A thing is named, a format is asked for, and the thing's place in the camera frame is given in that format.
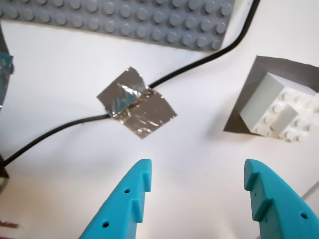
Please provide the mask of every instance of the gray tape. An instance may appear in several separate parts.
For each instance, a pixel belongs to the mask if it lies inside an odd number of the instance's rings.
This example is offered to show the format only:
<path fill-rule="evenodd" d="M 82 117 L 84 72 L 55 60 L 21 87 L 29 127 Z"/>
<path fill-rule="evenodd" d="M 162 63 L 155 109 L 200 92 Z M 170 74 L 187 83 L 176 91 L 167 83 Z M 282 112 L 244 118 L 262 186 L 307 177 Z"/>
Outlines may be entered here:
<path fill-rule="evenodd" d="M 116 78 L 97 98 L 112 118 L 140 138 L 145 138 L 176 117 L 164 97 L 148 88 L 132 67 Z"/>

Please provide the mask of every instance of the white table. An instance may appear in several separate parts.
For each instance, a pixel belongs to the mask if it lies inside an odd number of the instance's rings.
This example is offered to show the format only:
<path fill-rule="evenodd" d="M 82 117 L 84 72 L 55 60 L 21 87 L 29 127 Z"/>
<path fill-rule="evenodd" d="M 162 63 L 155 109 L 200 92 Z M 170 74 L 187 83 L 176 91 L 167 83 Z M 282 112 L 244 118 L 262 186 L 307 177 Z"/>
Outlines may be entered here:
<path fill-rule="evenodd" d="M 255 56 L 319 66 L 319 1 L 262 0 L 245 40 L 226 56 L 157 90 L 178 117 L 140 140 L 114 120 L 77 125 L 7 167 L 0 220 L 20 239 L 78 238 L 127 170 L 153 160 L 152 192 L 137 239 L 254 239 L 246 158 L 260 160 L 302 195 L 319 180 L 319 137 L 289 144 L 223 132 Z M 250 6 L 237 1 L 224 46 Z M 63 28 L 2 21 L 15 73 L 0 114 L 9 157 L 65 122 L 104 114 L 96 96 L 129 66 L 149 84 L 205 53 Z"/>

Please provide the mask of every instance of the gripper jaw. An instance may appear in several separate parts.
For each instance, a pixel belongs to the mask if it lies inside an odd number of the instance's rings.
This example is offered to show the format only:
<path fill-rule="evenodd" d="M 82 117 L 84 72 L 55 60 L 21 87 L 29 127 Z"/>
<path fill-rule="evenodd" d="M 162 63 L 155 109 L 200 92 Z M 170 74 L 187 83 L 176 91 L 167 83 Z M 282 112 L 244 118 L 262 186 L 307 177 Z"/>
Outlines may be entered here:
<path fill-rule="evenodd" d="M 145 192 L 151 191 L 152 162 L 137 162 L 119 182 L 80 239 L 135 239 L 143 222 Z"/>
<path fill-rule="evenodd" d="M 273 170 L 247 159 L 245 190 L 250 191 L 253 220 L 261 239 L 319 239 L 319 219 L 299 195 Z"/>

